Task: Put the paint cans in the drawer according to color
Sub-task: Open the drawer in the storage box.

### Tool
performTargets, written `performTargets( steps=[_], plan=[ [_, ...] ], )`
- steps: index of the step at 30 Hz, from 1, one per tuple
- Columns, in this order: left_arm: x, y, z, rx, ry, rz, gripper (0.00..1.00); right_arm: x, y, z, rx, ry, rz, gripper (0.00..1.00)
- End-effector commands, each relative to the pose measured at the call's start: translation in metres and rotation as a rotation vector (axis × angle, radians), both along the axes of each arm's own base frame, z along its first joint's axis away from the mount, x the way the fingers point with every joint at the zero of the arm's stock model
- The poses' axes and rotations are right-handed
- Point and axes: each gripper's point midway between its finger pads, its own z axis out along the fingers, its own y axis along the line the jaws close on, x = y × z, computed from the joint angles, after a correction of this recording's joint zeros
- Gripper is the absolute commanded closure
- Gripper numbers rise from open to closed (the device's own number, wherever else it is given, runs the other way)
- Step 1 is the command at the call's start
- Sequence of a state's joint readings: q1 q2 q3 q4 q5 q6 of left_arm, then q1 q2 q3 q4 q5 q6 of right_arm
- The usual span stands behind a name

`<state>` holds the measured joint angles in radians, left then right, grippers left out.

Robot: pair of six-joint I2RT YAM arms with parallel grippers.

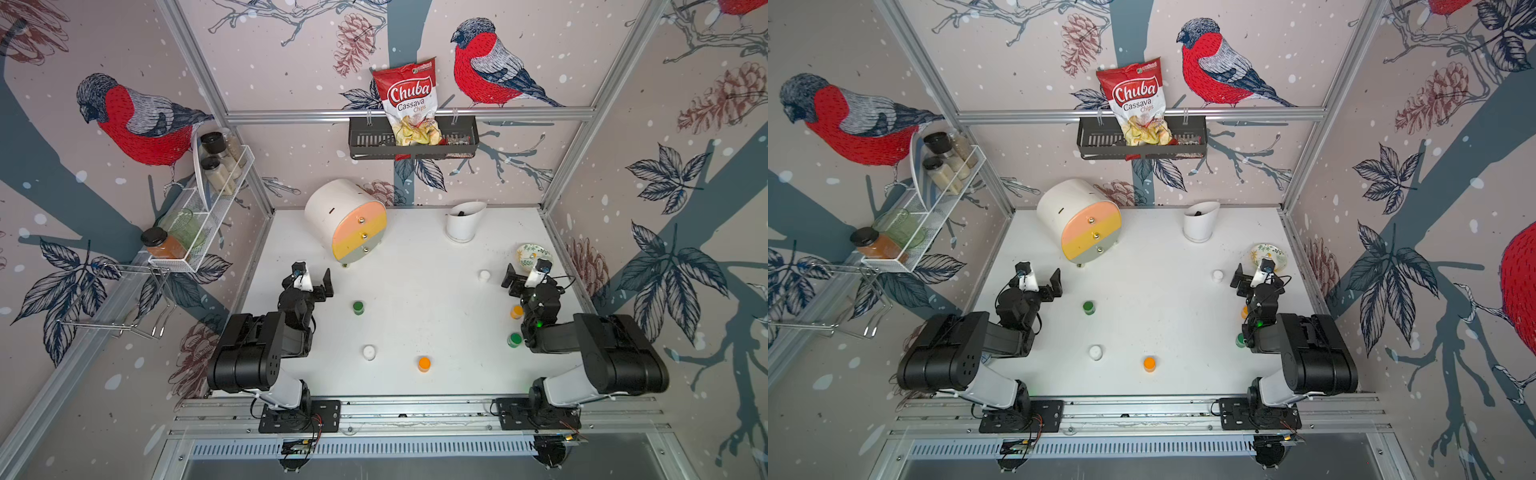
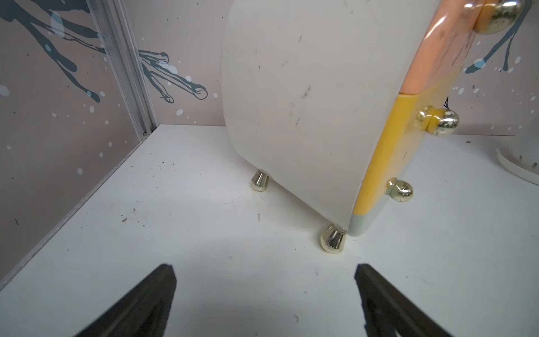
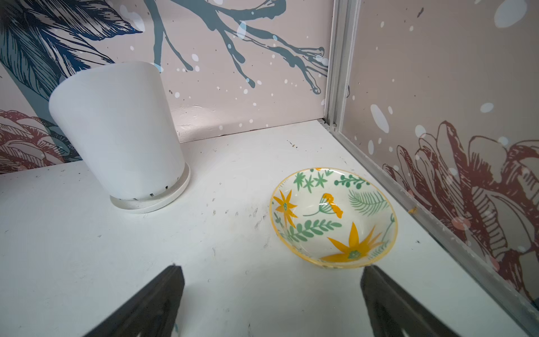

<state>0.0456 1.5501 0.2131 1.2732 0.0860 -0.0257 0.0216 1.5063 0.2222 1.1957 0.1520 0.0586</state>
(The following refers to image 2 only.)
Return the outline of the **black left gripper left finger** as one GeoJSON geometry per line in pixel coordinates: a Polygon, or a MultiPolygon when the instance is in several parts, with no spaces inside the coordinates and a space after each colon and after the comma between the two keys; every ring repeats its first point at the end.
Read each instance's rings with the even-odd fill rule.
{"type": "Polygon", "coordinates": [[[161,264],[78,336],[163,336],[177,279],[161,264]]]}

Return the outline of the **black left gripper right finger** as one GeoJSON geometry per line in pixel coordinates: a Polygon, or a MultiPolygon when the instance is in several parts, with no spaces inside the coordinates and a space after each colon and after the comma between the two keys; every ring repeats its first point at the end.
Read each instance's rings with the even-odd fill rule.
{"type": "Polygon", "coordinates": [[[355,281],[368,336],[449,336],[369,264],[359,264],[355,281]]]}

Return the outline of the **white round drawer cabinet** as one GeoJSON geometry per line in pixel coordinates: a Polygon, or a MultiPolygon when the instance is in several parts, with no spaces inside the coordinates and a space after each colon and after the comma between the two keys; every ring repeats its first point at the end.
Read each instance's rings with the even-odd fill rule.
{"type": "Polygon", "coordinates": [[[235,150],[343,250],[367,168],[439,1],[235,1],[221,96],[235,150]]]}

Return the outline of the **orange top drawer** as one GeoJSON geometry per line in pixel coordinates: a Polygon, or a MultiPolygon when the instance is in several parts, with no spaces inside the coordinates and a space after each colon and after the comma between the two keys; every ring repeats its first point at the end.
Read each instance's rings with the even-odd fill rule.
{"type": "Polygon", "coordinates": [[[459,71],[475,35],[492,35],[516,23],[525,1],[442,1],[400,89],[421,94],[459,71]]]}

